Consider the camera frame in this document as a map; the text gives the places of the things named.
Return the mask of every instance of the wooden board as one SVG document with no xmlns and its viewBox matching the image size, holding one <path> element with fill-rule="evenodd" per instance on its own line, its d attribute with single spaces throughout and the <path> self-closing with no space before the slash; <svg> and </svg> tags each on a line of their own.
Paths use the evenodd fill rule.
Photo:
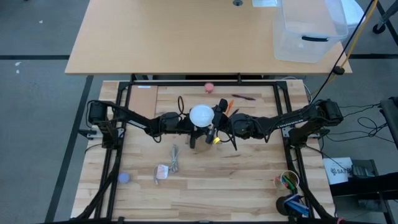
<svg viewBox="0 0 398 224">
<path fill-rule="evenodd" d="M 305 106 L 307 100 L 302 81 L 287 82 L 293 110 Z M 109 99 L 110 93 L 116 92 L 116 87 L 117 82 L 104 82 L 100 99 Z M 232 98 L 232 93 L 250 96 L 256 101 Z M 217 86 L 212 94 L 204 93 L 202 86 L 159 86 L 156 108 L 153 110 L 155 116 L 167 111 L 178 111 L 178 96 L 183 97 L 186 112 L 199 103 L 215 105 L 220 98 L 225 98 L 234 100 L 232 111 L 239 108 L 239 112 L 253 116 L 277 114 L 272 87 L 268 86 Z M 131 95 L 131 100 L 140 97 L 142 94 Z M 90 141 L 89 146 L 97 143 L 99 140 Z M 156 185 L 152 177 L 154 167 L 170 164 L 170 152 L 174 144 L 181 150 L 178 155 L 179 171 Z M 237 139 L 237 145 L 238 151 L 230 143 L 224 143 L 197 153 L 189 148 L 185 136 L 163 135 L 162 142 L 157 144 L 142 130 L 128 126 L 121 172 L 128 172 L 132 180 L 128 184 L 118 184 L 113 218 L 124 216 L 127 220 L 163 221 L 287 220 L 278 214 L 275 201 L 289 192 L 279 191 L 273 184 L 274 177 L 287 168 L 280 131 L 274 131 L 268 144 L 255 139 Z M 313 139 L 309 140 L 308 145 L 319 148 Z M 302 154 L 310 189 L 326 210 L 333 214 L 333 199 L 321 155 L 309 149 L 302 149 Z M 83 211 L 98 190 L 104 155 L 105 150 L 99 147 L 87 152 L 72 217 Z"/>
<path fill-rule="evenodd" d="M 65 73 L 329 73 L 340 43 L 315 64 L 275 59 L 274 14 L 274 7 L 251 1 L 238 7 L 232 0 L 91 0 Z M 345 69 L 352 72 L 348 63 Z"/>
</svg>

